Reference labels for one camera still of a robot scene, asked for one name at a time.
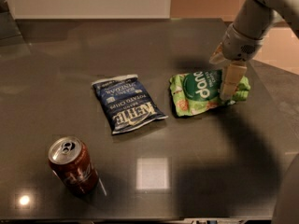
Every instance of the can top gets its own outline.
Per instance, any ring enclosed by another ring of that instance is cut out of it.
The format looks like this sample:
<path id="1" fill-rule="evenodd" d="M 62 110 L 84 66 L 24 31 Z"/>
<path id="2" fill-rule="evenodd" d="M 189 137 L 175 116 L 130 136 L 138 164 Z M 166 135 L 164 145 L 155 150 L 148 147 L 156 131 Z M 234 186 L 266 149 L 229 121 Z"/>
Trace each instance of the can top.
<path id="1" fill-rule="evenodd" d="M 49 159 L 56 164 L 73 161 L 82 150 L 82 144 L 76 137 L 64 137 L 57 140 L 49 150 Z"/>

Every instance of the dark blue packet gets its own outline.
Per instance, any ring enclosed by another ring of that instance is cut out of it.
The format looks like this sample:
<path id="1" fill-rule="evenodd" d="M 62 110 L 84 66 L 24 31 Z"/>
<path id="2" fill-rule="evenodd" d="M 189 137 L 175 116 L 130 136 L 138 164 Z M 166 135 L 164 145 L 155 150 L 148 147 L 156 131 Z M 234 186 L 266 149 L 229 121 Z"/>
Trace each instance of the dark blue packet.
<path id="1" fill-rule="evenodd" d="M 100 79 L 92 85 L 112 134 L 130 132 L 156 119 L 167 118 L 138 81 L 138 75 Z"/>

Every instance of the green and yellow package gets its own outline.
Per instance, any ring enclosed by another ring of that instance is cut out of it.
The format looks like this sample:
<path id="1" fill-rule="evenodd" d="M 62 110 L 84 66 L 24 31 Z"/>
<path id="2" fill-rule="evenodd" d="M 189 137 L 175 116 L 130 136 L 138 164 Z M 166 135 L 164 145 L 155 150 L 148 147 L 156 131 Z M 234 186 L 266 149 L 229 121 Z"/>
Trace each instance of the green and yellow package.
<path id="1" fill-rule="evenodd" d="M 223 105 L 232 105 L 237 101 L 246 101 L 250 85 L 242 77 L 232 100 L 223 102 L 220 98 L 222 70 L 200 71 L 179 74 L 170 78 L 170 91 L 177 115 L 194 116 Z"/>

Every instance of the red can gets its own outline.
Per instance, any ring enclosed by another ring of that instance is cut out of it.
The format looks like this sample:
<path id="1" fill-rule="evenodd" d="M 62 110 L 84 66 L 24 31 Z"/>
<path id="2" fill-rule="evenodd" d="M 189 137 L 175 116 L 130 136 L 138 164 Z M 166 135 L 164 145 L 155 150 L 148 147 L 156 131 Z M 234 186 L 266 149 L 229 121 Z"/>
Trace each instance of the red can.
<path id="1" fill-rule="evenodd" d="M 49 150 L 52 171 L 71 192 L 82 195 L 98 183 L 98 174 L 93 168 L 86 145 L 76 137 L 57 140 Z"/>

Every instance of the dark tabletop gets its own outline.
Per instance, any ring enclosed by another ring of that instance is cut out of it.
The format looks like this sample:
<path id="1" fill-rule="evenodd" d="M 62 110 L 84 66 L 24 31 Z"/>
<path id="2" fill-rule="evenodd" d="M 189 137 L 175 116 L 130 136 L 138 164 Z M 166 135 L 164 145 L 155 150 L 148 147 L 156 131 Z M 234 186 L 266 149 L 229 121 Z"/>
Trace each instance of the dark tabletop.
<path id="1" fill-rule="evenodd" d="M 246 102 L 177 118 L 169 78 L 219 68 L 208 59 L 221 20 L 18 25 L 29 51 L 0 63 L 0 219 L 271 218 L 299 151 L 297 75 L 252 61 Z M 91 84 L 128 74 L 169 118 L 111 135 Z M 68 135 L 87 144 L 100 176 L 81 198 L 48 165 Z"/>

